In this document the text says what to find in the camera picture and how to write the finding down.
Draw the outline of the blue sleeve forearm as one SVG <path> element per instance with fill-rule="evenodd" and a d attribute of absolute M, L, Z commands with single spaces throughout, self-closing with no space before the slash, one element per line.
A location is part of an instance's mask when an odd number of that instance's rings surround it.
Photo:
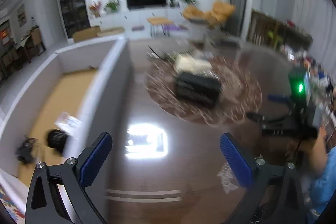
<path fill-rule="evenodd" d="M 308 208 L 307 223 L 315 223 L 335 192 L 335 147 L 327 154 L 326 166 L 319 178 L 309 187 L 305 199 Z"/>

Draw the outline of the person's right hand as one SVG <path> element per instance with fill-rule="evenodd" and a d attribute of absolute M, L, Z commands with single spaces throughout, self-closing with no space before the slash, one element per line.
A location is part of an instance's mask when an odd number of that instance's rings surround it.
<path fill-rule="evenodd" d="M 308 156 L 311 170 L 316 176 L 321 176 L 327 163 L 327 152 L 325 137 L 327 133 L 324 127 L 319 128 L 316 140 L 310 140 L 306 143 L 304 151 Z"/>

